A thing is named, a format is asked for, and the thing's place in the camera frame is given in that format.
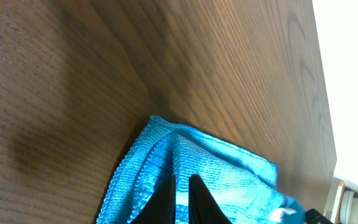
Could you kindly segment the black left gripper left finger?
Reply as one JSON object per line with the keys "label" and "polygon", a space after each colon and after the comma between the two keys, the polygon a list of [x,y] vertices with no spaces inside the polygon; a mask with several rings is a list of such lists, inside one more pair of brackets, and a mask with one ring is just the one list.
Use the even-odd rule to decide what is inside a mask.
{"label": "black left gripper left finger", "polygon": [[176,217],[175,181],[174,175],[166,177],[131,224],[174,224]]}

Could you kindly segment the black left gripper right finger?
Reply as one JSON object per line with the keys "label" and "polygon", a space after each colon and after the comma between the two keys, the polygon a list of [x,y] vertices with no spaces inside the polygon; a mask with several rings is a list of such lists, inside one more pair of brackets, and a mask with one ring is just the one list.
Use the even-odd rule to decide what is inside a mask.
{"label": "black left gripper right finger", "polygon": [[189,224],[231,224],[198,174],[189,178]]}

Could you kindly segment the blue microfiber cloth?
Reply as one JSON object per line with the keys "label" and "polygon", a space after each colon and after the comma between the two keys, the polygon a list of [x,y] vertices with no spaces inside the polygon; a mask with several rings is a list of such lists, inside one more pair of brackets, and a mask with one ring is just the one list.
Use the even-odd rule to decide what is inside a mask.
{"label": "blue microfiber cloth", "polygon": [[304,208],[277,189],[277,166],[184,124],[150,118],[116,169],[98,223],[129,223],[175,176],[176,222],[188,223],[188,187],[199,175],[233,223],[303,223]]}

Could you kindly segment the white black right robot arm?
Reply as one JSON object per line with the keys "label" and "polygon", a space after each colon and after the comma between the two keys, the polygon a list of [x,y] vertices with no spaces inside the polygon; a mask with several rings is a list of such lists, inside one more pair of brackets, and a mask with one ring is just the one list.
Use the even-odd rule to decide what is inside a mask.
{"label": "white black right robot arm", "polygon": [[323,214],[319,213],[317,210],[313,208],[305,212],[304,222],[306,224],[333,224]]}

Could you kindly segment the white shelf with items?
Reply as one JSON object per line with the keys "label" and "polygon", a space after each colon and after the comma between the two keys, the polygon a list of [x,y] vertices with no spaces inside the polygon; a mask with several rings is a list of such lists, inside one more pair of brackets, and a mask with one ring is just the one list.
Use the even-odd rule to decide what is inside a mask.
{"label": "white shelf with items", "polygon": [[358,188],[333,178],[323,215],[336,224],[358,224]]}

